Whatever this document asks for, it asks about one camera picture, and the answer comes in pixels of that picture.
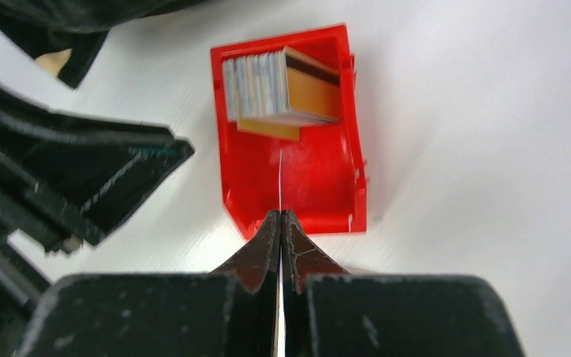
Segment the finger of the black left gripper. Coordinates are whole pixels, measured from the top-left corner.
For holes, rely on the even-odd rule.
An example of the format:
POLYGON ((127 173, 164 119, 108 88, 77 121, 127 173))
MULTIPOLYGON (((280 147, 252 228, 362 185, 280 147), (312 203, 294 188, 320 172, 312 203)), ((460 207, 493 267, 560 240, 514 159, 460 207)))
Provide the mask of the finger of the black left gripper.
POLYGON ((0 242, 101 243, 195 150, 165 126, 53 112, 0 87, 0 242))

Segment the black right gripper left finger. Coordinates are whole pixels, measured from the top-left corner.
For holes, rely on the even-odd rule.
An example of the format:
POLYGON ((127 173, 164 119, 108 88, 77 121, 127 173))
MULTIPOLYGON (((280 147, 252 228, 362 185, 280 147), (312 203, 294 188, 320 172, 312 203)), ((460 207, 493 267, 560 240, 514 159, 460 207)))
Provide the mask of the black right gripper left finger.
POLYGON ((208 273, 75 274, 42 296, 19 356, 273 356, 279 223, 208 273))

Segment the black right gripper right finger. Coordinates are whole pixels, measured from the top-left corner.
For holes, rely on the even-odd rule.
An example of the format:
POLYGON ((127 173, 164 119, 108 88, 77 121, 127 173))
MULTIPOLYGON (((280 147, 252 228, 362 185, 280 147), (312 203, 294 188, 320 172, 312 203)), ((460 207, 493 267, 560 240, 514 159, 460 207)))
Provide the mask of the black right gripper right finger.
POLYGON ((353 274, 281 213, 287 356, 522 356, 505 304, 484 279, 353 274))

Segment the red plastic bin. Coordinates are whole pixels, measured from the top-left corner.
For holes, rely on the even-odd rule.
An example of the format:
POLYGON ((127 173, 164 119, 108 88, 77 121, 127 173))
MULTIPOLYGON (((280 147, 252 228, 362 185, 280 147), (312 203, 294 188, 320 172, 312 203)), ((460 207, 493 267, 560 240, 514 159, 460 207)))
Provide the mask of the red plastic bin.
POLYGON ((210 51, 222 196, 246 239, 270 210, 292 210, 308 234, 367 229, 367 177, 358 132, 355 58, 345 24, 216 46, 210 51), (227 118, 225 60, 294 48, 339 71, 341 119, 301 130, 299 141, 241 132, 227 118))

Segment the stack of credit cards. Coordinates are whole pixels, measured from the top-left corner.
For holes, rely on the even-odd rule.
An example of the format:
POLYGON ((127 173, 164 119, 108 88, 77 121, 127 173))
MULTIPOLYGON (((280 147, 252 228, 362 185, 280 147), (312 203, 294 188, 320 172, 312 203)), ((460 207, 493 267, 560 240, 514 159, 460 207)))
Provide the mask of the stack of credit cards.
POLYGON ((338 70, 291 47, 222 64, 226 115, 240 132, 299 141, 341 118, 338 70))

